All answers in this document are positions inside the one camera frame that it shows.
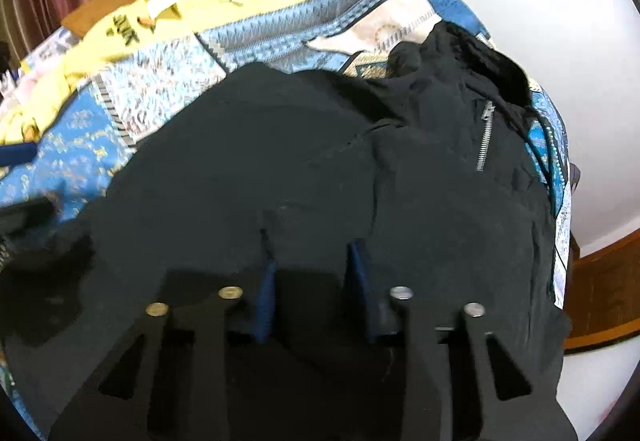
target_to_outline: black garment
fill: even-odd
[[[30,290],[18,290],[5,276],[2,285],[13,290],[3,313],[18,333],[5,333],[8,358],[44,429],[162,287],[162,301],[170,305],[203,298],[217,289],[207,286],[206,273],[247,290],[249,306],[231,324],[243,333],[254,331],[257,290],[251,272],[267,257],[279,273],[316,280],[308,294],[284,294],[280,310],[294,323],[300,344],[313,344],[305,321],[318,332],[336,320],[318,310],[323,295],[331,301],[331,287],[342,283],[346,248],[356,239],[366,247],[380,306],[389,288],[409,286],[429,302],[428,321],[447,327],[456,324],[466,303],[481,302],[509,348],[555,388],[568,320],[553,304],[548,194],[524,147],[534,114],[526,77],[503,55],[444,22],[421,46],[399,44],[390,65],[394,76],[375,81],[322,71],[286,75],[248,65],[178,113],[114,177],[106,197],[69,225],[76,235],[89,233],[95,253],[87,273],[74,277],[81,312],[73,323],[66,317],[65,328],[48,341],[30,337],[29,345],[19,339],[34,330],[16,303],[20,291],[28,302]],[[487,100],[496,106],[493,132],[484,172],[476,172]],[[61,230],[60,241],[68,242],[68,231]],[[163,286],[167,273],[176,270],[199,275],[188,287]],[[380,323],[375,333],[385,336],[397,328]],[[42,335],[50,336],[49,330],[42,328]],[[356,419],[335,426],[356,398],[346,393],[346,402],[334,399],[340,382],[328,380],[336,374],[341,382],[345,374],[359,379],[355,358],[332,358],[317,349],[291,353],[281,344],[273,349],[280,353],[275,358],[282,357],[279,366],[306,367],[308,381],[301,373],[291,385],[320,394],[319,401],[310,397],[308,407],[299,405],[293,413],[300,423],[318,422],[309,429],[314,434],[301,438],[292,426],[298,423],[290,421],[290,437],[281,439],[326,439],[333,428],[392,439],[383,421],[393,407],[380,405],[382,398],[377,413],[357,414],[361,431],[350,430]],[[230,357],[232,372],[250,356],[246,350],[240,347]],[[385,374],[397,373],[393,360],[401,363],[401,357],[390,361],[386,350],[380,356],[362,369],[362,381],[385,381]],[[273,360],[263,360],[264,366]],[[256,363],[251,358],[249,365]],[[236,376],[233,381],[242,380]],[[255,369],[249,379],[264,380],[268,389],[270,378],[277,380],[273,367]],[[397,386],[399,380],[392,380]],[[249,393],[231,387],[237,392],[232,416],[280,418],[264,408],[264,400],[252,402]],[[385,394],[369,389],[359,399],[376,392]],[[283,397],[287,405],[276,410],[301,402],[292,396]],[[312,418],[313,407],[321,408],[321,417]],[[250,428],[252,422],[244,423]]]

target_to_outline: pile of clothes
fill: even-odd
[[[362,239],[375,290],[429,292],[443,323],[479,295],[557,384],[566,129],[461,0],[137,0],[6,112],[0,143],[22,141],[38,157],[6,172],[0,202],[49,195],[127,280],[109,310],[87,278],[85,320],[104,336],[79,341],[86,325],[69,325],[76,347],[112,345],[172,266],[213,258],[235,273],[263,262],[267,233],[278,263],[340,271]],[[425,266],[439,269],[417,275]],[[28,383],[44,430],[100,349],[50,367],[55,390]]]

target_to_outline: yellow clothing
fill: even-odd
[[[52,72],[40,79],[28,103],[7,113],[0,122],[0,144],[39,140],[82,78],[136,49],[301,1],[304,0],[177,0],[155,20],[149,15],[152,0],[123,6],[100,20]]]

